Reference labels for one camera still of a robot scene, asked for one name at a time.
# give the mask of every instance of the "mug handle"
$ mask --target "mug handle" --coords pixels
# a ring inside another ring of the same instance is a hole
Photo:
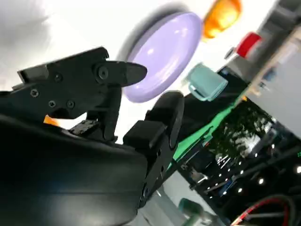
[[[208,97],[203,97],[203,96],[201,96],[201,95],[194,89],[194,87],[193,87],[191,84],[188,86],[188,89],[189,89],[189,91],[190,91],[197,99],[199,99],[200,101],[206,101],[206,100],[208,100],[208,99],[210,98],[210,96],[208,96]]]

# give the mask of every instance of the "screw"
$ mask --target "screw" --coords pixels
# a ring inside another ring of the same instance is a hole
[[[75,105],[74,101],[72,101],[72,100],[67,101],[67,107],[68,108],[74,108],[74,105]]]
[[[98,69],[98,77],[102,80],[106,80],[109,77],[109,71],[106,67],[100,67]]]
[[[55,107],[55,101],[54,100],[50,100],[49,102],[48,102],[48,105],[49,105],[49,107]]]
[[[63,80],[63,77],[60,74],[55,75],[55,82],[60,82]]]
[[[32,89],[32,90],[30,90],[30,95],[32,97],[38,97],[39,92],[36,89]]]

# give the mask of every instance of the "white wall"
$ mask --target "white wall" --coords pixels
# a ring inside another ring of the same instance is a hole
[[[301,138],[301,43],[292,40],[276,62],[276,76],[248,97]]]

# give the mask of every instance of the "green object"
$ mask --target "green object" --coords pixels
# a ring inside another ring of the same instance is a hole
[[[226,79],[202,64],[189,72],[188,80],[190,92],[200,101],[213,101],[228,84]]]
[[[216,130],[216,128],[220,125],[221,121],[231,112],[233,108],[234,104],[231,104],[228,108],[218,113],[209,124],[207,124],[200,130],[198,130],[197,132],[180,142],[177,150],[174,153],[174,160],[179,161],[189,151],[187,150],[189,146],[196,142],[210,127],[211,129],[206,134],[204,139],[207,139],[208,137],[212,136],[212,133]]]

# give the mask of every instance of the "red cable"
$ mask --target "red cable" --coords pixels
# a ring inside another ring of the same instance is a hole
[[[256,203],[255,205],[249,207],[246,211],[244,211],[238,218],[236,218],[233,221],[233,223],[231,224],[231,226],[238,225],[253,210],[255,210],[255,209],[257,209],[257,208],[259,208],[259,207],[261,207],[263,205],[270,204],[270,203],[280,203],[281,205],[284,206],[285,215],[284,215],[284,221],[282,223],[282,226],[288,226],[289,210],[288,210],[287,205],[281,199],[279,199],[279,198],[271,198],[271,199],[263,200],[262,202]]]

